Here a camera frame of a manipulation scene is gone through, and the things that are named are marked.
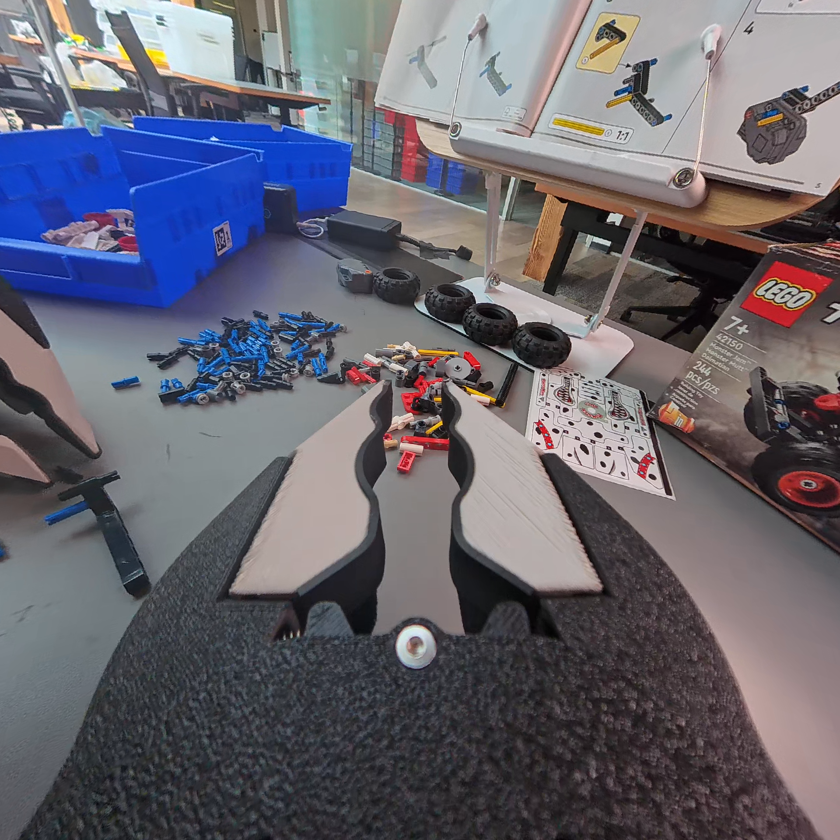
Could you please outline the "black beam assembly blue pin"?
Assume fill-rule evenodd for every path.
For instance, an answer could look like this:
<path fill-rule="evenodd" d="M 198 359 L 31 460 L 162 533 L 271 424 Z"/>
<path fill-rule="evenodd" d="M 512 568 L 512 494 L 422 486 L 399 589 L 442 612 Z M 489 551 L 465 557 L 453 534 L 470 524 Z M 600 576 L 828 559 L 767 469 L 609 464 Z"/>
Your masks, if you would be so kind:
<path fill-rule="evenodd" d="M 123 589 L 137 598 L 148 592 L 151 582 L 121 514 L 106 491 L 106 485 L 119 480 L 120 477 L 119 472 L 114 470 L 103 476 L 84 479 L 60 492 L 57 497 L 59 501 L 75 498 L 80 500 L 50 513 L 44 517 L 44 521 L 52 526 L 81 512 L 92 512 L 106 541 Z"/>

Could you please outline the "toy instruction booklet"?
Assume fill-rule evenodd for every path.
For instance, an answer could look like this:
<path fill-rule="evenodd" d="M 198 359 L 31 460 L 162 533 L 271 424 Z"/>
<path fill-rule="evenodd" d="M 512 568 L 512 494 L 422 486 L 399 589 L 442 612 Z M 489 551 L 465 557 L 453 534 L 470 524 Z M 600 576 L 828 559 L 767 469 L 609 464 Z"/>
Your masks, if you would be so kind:
<path fill-rule="evenodd" d="M 838 182 L 838 2 L 403 2 L 375 103 L 452 148 L 678 207 Z"/>

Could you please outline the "white storage box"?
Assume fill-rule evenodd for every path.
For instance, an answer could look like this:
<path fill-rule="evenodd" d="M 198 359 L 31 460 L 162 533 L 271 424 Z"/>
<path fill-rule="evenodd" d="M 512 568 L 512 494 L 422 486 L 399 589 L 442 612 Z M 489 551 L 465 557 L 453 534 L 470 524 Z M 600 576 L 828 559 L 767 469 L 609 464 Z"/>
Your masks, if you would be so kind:
<path fill-rule="evenodd" d="M 157 5 L 154 20 L 173 72 L 223 80 L 235 77 L 235 29 L 230 17 L 176 3 Z"/>

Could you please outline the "toy truck cardboard box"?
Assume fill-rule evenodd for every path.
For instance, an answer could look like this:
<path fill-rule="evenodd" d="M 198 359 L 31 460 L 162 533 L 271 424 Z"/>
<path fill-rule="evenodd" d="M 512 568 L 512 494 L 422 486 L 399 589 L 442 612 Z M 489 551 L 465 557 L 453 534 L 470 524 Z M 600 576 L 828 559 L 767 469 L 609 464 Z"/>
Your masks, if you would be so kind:
<path fill-rule="evenodd" d="M 839 551 L 839 244 L 772 246 L 648 416 Z"/>

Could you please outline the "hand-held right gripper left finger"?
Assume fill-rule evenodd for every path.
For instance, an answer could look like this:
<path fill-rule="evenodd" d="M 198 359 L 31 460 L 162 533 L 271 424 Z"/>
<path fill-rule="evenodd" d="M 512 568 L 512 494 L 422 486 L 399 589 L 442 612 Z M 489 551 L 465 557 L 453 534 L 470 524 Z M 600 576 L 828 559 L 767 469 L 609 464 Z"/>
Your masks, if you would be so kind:
<path fill-rule="evenodd" d="M 392 384 L 381 381 L 297 446 L 228 589 L 235 599 L 365 601 L 384 573 L 375 483 Z"/>

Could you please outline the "pile of mixed colour pieces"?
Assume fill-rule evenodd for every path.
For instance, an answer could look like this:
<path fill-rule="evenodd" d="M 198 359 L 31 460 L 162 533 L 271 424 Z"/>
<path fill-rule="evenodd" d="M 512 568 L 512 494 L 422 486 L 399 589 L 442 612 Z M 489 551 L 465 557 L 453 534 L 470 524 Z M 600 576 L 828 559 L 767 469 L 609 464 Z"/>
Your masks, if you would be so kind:
<path fill-rule="evenodd" d="M 360 360 L 345 359 L 329 371 L 331 354 L 318 358 L 318 380 L 325 384 L 350 383 L 362 391 L 391 375 L 398 407 L 383 434 L 383 446 L 397 454 L 396 471 L 407 476 L 421 455 L 449 449 L 448 421 L 443 415 L 444 386 L 452 385 L 485 407 L 496 407 L 499 385 L 484 378 L 477 357 L 468 351 L 422 350 L 412 343 L 388 344 Z"/>

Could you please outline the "beige and red toy pieces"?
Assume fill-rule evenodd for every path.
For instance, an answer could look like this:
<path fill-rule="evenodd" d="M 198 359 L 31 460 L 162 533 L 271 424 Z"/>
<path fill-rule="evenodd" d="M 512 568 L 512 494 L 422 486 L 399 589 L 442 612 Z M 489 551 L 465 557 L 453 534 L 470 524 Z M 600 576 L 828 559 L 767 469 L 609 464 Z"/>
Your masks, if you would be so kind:
<path fill-rule="evenodd" d="M 113 255 L 136 256 L 140 252 L 134 213 L 127 208 L 85 213 L 80 221 L 47 230 L 40 238 L 49 245 Z"/>

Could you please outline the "pile of blue black pins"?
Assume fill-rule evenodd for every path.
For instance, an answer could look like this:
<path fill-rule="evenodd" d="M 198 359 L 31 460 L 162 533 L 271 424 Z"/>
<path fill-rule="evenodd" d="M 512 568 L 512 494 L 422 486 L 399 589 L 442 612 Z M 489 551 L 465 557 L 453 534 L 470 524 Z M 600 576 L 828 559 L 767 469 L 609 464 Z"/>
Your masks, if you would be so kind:
<path fill-rule="evenodd" d="M 161 381 L 162 404 L 205 406 L 232 403 L 250 392 L 290 392 L 299 377 L 343 384 L 358 367 L 336 353 L 334 341 L 346 326 L 310 310 L 279 311 L 273 321 L 254 310 L 250 318 L 225 317 L 221 323 L 220 329 L 203 329 L 195 338 L 178 338 L 171 350 L 146 355 L 160 371 L 184 358 L 195 364 L 188 382 L 174 375 Z"/>

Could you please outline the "instruction booklet on stand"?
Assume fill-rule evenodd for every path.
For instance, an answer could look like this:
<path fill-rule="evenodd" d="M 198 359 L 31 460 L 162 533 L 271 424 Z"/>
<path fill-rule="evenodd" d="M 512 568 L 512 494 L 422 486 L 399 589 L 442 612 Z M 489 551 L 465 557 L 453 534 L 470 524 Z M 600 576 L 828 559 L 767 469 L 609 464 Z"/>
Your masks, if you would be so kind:
<path fill-rule="evenodd" d="M 450 101 L 453 149 L 499 164 L 591 183 L 615 174 L 692 206 L 701 172 L 711 69 L 722 17 L 711 2 L 452 2 L 418 7 L 430 30 L 431 72 Z M 501 285 L 498 237 L 486 239 L 478 303 L 510 309 L 519 325 L 547 322 L 570 337 L 576 370 L 605 375 L 630 351 L 602 324 L 646 215 L 631 227 L 595 313 L 580 322 Z"/>

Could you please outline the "black power adapter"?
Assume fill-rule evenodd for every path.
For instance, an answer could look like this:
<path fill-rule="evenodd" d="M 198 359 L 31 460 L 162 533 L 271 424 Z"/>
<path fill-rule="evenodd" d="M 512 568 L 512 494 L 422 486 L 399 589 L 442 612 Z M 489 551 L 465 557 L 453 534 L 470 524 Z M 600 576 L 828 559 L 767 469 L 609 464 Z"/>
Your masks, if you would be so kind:
<path fill-rule="evenodd" d="M 379 251 L 399 249 L 399 220 L 343 209 L 327 217 L 331 241 Z"/>

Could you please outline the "spotted sticker sheet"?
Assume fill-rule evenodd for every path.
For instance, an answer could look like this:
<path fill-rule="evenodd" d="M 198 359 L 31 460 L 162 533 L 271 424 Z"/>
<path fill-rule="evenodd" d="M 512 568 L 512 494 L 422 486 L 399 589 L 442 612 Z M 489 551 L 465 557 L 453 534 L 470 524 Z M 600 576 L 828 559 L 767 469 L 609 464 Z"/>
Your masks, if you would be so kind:
<path fill-rule="evenodd" d="M 643 391 L 566 367 L 535 371 L 525 438 L 574 471 L 676 497 Z"/>

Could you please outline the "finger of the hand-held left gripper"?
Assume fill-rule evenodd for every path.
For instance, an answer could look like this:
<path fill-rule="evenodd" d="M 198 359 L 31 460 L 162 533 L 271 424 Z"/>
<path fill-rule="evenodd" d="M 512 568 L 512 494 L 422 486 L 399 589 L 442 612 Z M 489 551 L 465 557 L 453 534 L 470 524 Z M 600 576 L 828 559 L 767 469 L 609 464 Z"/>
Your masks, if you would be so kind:
<path fill-rule="evenodd" d="M 34 414 L 90 459 L 102 454 L 93 430 L 27 302 L 1 279 L 1 397 L 20 414 Z"/>
<path fill-rule="evenodd" d="M 10 437 L 1 436 L 1 474 L 11 478 L 27 480 L 40 487 L 51 487 L 60 482 L 76 485 L 82 481 L 82 474 L 63 465 L 48 469 L 39 465 L 21 445 Z"/>

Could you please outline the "dark grey desk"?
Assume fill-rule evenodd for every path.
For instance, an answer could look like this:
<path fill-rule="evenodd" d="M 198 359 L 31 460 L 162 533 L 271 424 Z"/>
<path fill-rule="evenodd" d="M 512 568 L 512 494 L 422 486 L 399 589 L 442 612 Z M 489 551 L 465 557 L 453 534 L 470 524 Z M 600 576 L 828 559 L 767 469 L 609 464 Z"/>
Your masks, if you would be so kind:
<path fill-rule="evenodd" d="M 411 308 L 340 289 L 335 258 L 265 236 L 168 309 L 25 293 L 101 446 L 82 457 L 36 416 L 2 405 L 2 434 L 45 468 L 117 470 L 110 489 L 153 583 L 278 456 L 358 395 L 306 381 L 205 408 L 163 406 L 148 352 L 254 309 L 345 323 L 341 356 L 399 340 L 463 346 Z M 114 391 L 137 375 L 141 385 Z M 649 541 L 696 601 L 785 784 L 823 838 L 838 838 L 838 556 L 759 496 L 661 431 L 675 500 L 590 484 Z M 140 606 L 91 514 L 54 527 L 57 487 L 2 478 L 2 838 L 16 838 L 77 736 Z"/>

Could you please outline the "shelf of red blue bins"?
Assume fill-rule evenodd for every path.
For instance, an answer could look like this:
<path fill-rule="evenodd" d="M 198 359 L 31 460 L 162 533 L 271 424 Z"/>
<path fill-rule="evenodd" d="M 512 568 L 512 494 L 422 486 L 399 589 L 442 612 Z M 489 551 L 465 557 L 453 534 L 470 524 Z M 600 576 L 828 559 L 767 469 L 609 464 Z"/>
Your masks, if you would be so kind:
<path fill-rule="evenodd" d="M 377 109 L 376 116 L 383 121 L 381 140 L 391 145 L 392 175 L 400 181 L 446 197 L 472 196 L 484 189 L 480 170 L 448 161 L 426 147 L 414 116 L 390 109 Z"/>

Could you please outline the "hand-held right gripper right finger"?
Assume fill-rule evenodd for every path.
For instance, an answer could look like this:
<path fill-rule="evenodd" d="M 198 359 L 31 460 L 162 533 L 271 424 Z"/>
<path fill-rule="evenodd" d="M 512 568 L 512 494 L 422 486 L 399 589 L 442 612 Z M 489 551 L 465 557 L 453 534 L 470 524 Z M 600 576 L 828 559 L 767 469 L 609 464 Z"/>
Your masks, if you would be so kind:
<path fill-rule="evenodd" d="M 458 387 L 442 397 L 457 549 L 526 596 L 601 594 L 537 446 Z"/>

